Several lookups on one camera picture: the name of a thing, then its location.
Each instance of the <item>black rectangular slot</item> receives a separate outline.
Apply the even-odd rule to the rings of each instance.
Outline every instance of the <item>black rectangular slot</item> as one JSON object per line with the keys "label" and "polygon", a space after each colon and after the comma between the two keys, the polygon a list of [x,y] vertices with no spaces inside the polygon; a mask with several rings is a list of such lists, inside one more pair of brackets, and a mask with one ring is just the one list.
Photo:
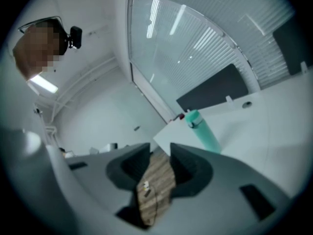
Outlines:
{"label": "black rectangular slot", "polygon": [[247,185],[240,187],[240,190],[260,220],[265,219],[275,211],[273,205],[263,196],[257,187]]}
{"label": "black rectangular slot", "polygon": [[76,169],[87,166],[87,164],[85,162],[78,162],[74,164],[69,164],[68,166],[71,170],[76,170]]}
{"label": "black rectangular slot", "polygon": [[184,111],[200,110],[248,95],[248,89],[237,68],[230,64],[185,95],[177,99]]}

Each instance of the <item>person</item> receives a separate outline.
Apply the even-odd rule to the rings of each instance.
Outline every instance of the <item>person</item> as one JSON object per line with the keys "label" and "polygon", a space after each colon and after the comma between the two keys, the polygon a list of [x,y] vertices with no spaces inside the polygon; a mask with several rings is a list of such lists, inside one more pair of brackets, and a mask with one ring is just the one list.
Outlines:
{"label": "person", "polygon": [[57,19],[31,25],[13,48],[16,66],[26,81],[52,66],[67,50],[67,34]]}
{"label": "person", "polygon": [[32,131],[42,140],[45,129],[35,111],[38,91],[28,81],[64,55],[67,34],[57,19],[31,23],[12,52],[6,43],[0,50],[0,127]]}

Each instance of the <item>pipe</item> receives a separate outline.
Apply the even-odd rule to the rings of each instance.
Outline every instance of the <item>pipe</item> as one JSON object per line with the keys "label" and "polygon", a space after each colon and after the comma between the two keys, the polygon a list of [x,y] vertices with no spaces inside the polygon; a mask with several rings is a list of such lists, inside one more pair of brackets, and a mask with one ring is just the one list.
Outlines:
{"label": "pipe", "polygon": [[[111,68],[111,69],[109,69],[109,70],[103,72],[100,76],[97,76],[96,78],[90,78],[90,79],[89,79],[89,82],[88,82],[86,85],[80,86],[79,89],[78,89],[78,91],[76,91],[74,94],[71,94],[71,95],[70,95],[70,97],[69,97],[70,99],[66,99],[66,100],[65,100],[64,104],[68,103],[69,101],[75,101],[75,100],[72,100],[71,98],[77,97],[80,93],[82,93],[85,89],[87,89],[88,86],[91,86],[91,85],[93,84],[93,82],[94,82],[93,80],[95,80],[95,79],[96,79],[96,80],[100,79],[102,76],[108,74],[109,72],[115,70],[116,68],[118,68],[118,65],[116,65],[115,67],[113,67],[113,68]],[[58,107],[58,108],[56,109],[56,111],[55,111],[54,116],[56,116],[61,110],[62,110],[62,107],[61,107],[61,106]]]}
{"label": "pipe", "polygon": [[59,101],[64,95],[65,93],[67,93],[70,89],[73,88],[74,85],[76,85],[78,82],[80,82],[83,78],[85,78],[87,75],[89,75],[90,73],[92,73],[93,71],[95,71],[96,69],[98,69],[99,67],[109,63],[110,61],[114,60],[115,57],[112,57],[110,59],[108,59],[107,61],[104,61],[103,63],[93,67],[92,69],[90,69],[88,72],[84,73],[80,78],[78,78],[74,83],[72,83],[58,98],[57,101]]}
{"label": "pipe", "polygon": [[55,100],[53,100],[53,99],[51,99],[51,98],[48,98],[48,97],[45,97],[45,96],[42,96],[42,95],[39,95],[39,97],[44,98],[44,99],[46,99],[46,100],[48,100],[48,101],[51,101],[51,102],[53,102],[53,103],[55,103],[55,104],[58,104],[58,105],[67,107],[67,108],[69,108],[69,109],[72,108],[72,107],[70,107],[70,106],[67,106],[66,104],[60,103],[60,102],[55,101]]}
{"label": "pipe", "polygon": [[47,132],[50,132],[51,131],[51,135],[54,135],[55,133],[57,133],[57,128],[53,125],[48,125],[45,127],[46,131]]}
{"label": "pipe", "polygon": [[46,129],[47,133],[51,132],[50,135],[47,134],[47,136],[49,137],[49,140],[50,140],[50,144],[51,145],[54,145],[56,147],[59,147],[59,145],[57,144],[56,142],[56,137],[55,137],[55,134],[56,134],[56,128],[55,130],[53,129]]}
{"label": "pipe", "polygon": [[40,122],[41,122],[41,124],[42,124],[43,131],[44,131],[44,133],[45,133],[45,143],[48,144],[48,139],[49,139],[49,138],[48,138],[48,134],[47,134],[47,132],[46,132],[45,121],[44,121],[43,115],[42,115],[42,114],[39,114],[39,117],[40,117]]}
{"label": "pipe", "polygon": [[54,121],[54,113],[55,113],[55,108],[56,108],[57,104],[55,103],[53,105],[53,110],[52,110],[52,115],[51,115],[51,121],[49,122],[49,124],[52,124]]}

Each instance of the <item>green water bottle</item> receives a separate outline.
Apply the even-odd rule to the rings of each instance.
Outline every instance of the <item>green water bottle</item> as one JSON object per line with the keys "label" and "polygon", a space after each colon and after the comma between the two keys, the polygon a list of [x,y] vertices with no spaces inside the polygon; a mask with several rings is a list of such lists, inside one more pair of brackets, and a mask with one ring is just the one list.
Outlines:
{"label": "green water bottle", "polygon": [[221,153],[221,146],[217,139],[215,138],[210,127],[207,125],[200,112],[197,110],[192,110],[185,116],[188,126],[192,128],[194,133],[200,139],[205,149],[215,153]]}

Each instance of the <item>white table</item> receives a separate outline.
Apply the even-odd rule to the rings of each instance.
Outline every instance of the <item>white table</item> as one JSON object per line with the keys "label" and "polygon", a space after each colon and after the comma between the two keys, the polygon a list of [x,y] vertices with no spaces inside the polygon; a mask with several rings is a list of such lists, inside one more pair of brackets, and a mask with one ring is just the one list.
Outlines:
{"label": "white table", "polygon": [[[222,155],[263,173],[289,196],[303,187],[313,160],[313,72],[258,93],[200,110],[222,146]],[[250,101],[246,109],[242,104]],[[170,122],[155,137],[170,155],[170,143],[204,149],[185,120]]]}

